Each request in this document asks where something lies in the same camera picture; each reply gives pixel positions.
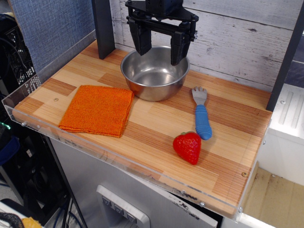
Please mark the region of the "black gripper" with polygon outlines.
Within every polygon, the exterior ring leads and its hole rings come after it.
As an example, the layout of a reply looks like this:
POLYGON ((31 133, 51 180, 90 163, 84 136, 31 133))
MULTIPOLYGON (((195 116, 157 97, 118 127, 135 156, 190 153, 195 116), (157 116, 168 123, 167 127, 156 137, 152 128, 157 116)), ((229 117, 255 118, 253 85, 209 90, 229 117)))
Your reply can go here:
POLYGON ((151 30, 171 36, 171 64, 178 65, 196 38, 199 17, 183 7, 182 0, 129 0, 128 24, 140 56, 151 48, 151 30))

